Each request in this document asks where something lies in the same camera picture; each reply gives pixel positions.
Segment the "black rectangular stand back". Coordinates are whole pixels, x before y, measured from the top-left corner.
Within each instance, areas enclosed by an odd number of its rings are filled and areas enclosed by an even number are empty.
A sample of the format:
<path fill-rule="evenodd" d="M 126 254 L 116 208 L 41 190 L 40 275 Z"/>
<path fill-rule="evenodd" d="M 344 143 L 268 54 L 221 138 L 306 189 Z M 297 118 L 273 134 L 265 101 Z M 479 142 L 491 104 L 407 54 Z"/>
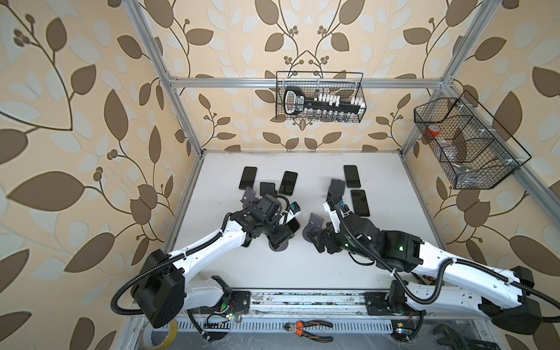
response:
<path fill-rule="evenodd" d="M 332 201 L 334 204 L 343 200 L 346 191 L 346 182 L 341 179 L 331 179 L 328 188 L 327 202 Z"/>

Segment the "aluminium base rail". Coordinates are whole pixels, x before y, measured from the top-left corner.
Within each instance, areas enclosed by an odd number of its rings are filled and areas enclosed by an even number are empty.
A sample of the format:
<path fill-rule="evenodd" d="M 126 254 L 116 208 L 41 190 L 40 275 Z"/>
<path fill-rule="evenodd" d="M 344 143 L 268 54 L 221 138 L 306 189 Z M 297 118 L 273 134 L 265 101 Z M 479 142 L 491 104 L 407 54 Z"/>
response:
<path fill-rule="evenodd" d="M 393 313 L 383 290 L 234 289 L 230 305 L 180 313 L 167 349 L 452 349 L 434 329 L 445 324 L 466 338 L 503 345 L 484 319 L 461 314 Z M 144 349 L 147 320 L 135 316 L 119 349 Z"/>

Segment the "green phone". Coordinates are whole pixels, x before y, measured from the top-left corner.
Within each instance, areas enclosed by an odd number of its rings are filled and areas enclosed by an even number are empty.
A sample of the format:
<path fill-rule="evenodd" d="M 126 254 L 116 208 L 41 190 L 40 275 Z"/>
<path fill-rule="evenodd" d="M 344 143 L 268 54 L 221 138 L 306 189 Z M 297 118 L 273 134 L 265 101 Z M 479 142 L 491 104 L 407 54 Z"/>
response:
<path fill-rule="evenodd" d="M 283 178 L 281 180 L 281 185 L 279 187 L 279 194 L 292 195 L 295 190 L 297 177 L 298 174 L 296 172 L 284 172 Z"/>
<path fill-rule="evenodd" d="M 345 175 L 347 188 L 351 188 L 351 189 L 361 188 L 360 175 L 357 166 L 345 165 L 344 175 Z"/>

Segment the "silver phone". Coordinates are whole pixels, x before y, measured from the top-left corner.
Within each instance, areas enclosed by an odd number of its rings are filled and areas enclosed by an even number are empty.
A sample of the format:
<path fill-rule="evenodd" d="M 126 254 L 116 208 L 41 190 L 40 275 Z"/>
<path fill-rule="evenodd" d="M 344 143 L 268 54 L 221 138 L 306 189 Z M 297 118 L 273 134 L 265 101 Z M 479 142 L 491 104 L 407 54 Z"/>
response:
<path fill-rule="evenodd" d="M 370 217 L 367 195 L 364 190 L 351 190 L 351 200 L 355 214 L 360 217 Z"/>

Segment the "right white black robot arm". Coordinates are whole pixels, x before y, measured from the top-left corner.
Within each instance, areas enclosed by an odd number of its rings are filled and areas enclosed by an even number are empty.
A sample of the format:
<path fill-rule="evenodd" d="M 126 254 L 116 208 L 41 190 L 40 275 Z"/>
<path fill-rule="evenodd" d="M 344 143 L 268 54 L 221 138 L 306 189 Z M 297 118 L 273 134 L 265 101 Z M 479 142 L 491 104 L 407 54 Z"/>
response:
<path fill-rule="evenodd" d="M 521 266 L 498 270 L 446 252 L 399 230 L 380 230 L 355 214 L 343 201 L 327 202 L 331 218 L 323 229 L 307 233 L 320 253 L 347 251 L 392 277 L 386 303 L 394 313 L 474 314 L 502 330 L 534 335 L 543 323 L 559 322 L 543 316 L 540 302 L 558 308 L 559 302 L 534 288 L 532 271 Z"/>

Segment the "black phone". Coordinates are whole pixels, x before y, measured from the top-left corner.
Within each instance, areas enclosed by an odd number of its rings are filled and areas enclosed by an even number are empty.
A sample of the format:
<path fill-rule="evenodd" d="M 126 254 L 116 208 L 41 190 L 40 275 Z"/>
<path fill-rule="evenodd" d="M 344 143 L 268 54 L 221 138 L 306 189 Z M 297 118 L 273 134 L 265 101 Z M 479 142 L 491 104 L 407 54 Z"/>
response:
<path fill-rule="evenodd" d="M 293 218 L 287 223 L 287 227 L 292 233 L 297 233 L 297 231 L 300 229 L 300 223 L 297 218 Z"/>

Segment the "purple edged phone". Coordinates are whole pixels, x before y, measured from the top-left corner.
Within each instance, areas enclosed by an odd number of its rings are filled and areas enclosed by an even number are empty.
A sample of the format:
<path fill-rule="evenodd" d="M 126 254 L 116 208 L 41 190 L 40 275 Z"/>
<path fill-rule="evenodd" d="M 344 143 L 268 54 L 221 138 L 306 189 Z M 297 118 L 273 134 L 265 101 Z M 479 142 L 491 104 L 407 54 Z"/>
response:
<path fill-rule="evenodd" d="M 247 188 L 254 188 L 254 183 L 256 179 L 256 174 L 258 168 L 254 166 L 246 166 L 241 175 L 241 180 L 239 182 L 239 189 L 246 190 Z"/>

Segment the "black rectangular stand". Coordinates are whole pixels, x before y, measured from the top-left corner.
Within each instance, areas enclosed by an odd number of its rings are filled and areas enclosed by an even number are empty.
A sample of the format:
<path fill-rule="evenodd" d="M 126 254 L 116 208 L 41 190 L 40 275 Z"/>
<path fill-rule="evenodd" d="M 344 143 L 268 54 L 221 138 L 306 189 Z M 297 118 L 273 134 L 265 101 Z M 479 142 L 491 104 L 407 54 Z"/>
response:
<path fill-rule="evenodd" d="M 260 196 L 265 195 L 277 195 L 276 184 L 273 182 L 261 182 L 260 183 Z"/>
<path fill-rule="evenodd" d="M 343 200 L 346 191 L 346 182 L 341 179 L 331 179 L 328 188 L 327 202 L 332 201 L 334 204 Z"/>

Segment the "black socket tool set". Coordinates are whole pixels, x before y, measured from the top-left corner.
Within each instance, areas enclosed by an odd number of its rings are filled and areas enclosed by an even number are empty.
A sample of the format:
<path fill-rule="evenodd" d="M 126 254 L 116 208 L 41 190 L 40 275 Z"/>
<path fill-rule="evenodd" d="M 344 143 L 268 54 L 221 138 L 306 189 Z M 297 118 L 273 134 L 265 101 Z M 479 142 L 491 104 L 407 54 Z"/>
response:
<path fill-rule="evenodd" d="M 313 93 L 308 97 L 302 89 L 288 87 L 280 100 L 284 113 L 290 116 L 304 113 L 312 115 L 362 115 L 366 111 L 363 98 L 352 97 L 349 101 L 343 100 L 339 95 Z"/>

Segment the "round dark stand front left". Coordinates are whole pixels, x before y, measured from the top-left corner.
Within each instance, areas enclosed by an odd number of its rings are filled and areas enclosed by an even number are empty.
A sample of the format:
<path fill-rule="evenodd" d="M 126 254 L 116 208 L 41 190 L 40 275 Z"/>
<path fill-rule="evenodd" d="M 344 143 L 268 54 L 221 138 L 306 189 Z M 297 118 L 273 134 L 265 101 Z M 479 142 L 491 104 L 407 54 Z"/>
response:
<path fill-rule="evenodd" d="M 285 242 L 283 245 L 278 246 L 278 247 L 274 247 L 274 246 L 270 246 L 270 248 L 274 251 L 274 252 L 282 252 L 284 250 L 286 250 L 289 246 L 288 242 Z"/>

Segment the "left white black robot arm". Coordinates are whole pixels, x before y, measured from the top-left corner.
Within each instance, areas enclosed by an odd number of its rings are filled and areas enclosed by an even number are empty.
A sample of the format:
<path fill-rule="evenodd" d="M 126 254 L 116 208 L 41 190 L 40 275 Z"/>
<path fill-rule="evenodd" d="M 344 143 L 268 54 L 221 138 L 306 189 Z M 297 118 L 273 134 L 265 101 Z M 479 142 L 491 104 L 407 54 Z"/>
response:
<path fill-rule="evenodd" d="M 110 309 L 122 316 L 145 316 L 154 328 L 169 324 L 178 314 L 198 308 L 230 305 L 230 287 L 216 276 L 196 281 L 207 265 L 252 240 L 265 236 L 278 249 L 295 233 L 288 226 L 300 206 L 283 195 L 255 198 L 240 211 L 227 213 L 221 226 L 182 249 L 151 253 L 141 272 L 112 297 Z"/>

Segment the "red capped item in basket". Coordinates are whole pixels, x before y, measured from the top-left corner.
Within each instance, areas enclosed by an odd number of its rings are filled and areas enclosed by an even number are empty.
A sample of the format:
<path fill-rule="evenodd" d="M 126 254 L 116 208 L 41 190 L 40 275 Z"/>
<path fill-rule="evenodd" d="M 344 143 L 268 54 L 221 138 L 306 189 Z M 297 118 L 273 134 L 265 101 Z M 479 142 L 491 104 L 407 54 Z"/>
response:
<path fill-rule="evenodd" d="M 436 124 L 430 124 L 426 128 L 426 135 L 428 138 L 435 139 L 440 134 L 440 126 Z"/>

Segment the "black adjustable wrench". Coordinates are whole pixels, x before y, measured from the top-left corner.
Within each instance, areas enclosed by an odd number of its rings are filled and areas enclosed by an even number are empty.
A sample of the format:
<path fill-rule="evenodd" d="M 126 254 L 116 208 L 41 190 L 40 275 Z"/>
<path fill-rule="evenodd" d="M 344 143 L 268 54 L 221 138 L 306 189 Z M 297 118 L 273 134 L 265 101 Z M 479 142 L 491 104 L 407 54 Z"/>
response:
<path fill-rule="evenodd" d="M 441 346 L 447 346 L 454 350 L 500 350 L 500 347 L 493 342 L 481 341 L 472 338 L 466 338 L 452 327 L 440 324 L 433 332 L 434 335 L 442 335 L 442 338 L 437 340 Z"/>

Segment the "yellow tape roll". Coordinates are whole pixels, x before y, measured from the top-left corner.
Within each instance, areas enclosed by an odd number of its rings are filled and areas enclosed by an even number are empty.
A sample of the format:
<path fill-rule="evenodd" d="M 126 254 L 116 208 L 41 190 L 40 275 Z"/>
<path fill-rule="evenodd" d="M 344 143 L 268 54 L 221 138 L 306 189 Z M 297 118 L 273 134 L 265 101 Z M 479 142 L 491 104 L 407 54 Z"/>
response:
<path fill-rule="evenodd" d="M 141 346 L 151 350 L 167 349 L 176 340 L 178 333 L 179 325 L 176 319 L 162 329 L 156 329 L 148 322 L 140 336 Z"/>

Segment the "black rectangular stand left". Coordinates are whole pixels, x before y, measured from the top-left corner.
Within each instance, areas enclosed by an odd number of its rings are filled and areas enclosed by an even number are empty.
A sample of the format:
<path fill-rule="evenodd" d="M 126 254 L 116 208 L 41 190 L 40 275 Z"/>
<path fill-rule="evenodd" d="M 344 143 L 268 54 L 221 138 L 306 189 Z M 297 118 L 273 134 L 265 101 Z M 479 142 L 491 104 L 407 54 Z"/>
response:
<path fill-rule="evenodd" d="M 273 182 L 261 182 L 260 183 L 260 196 L 265 195 L 277 195 L 276 184 Z"/>

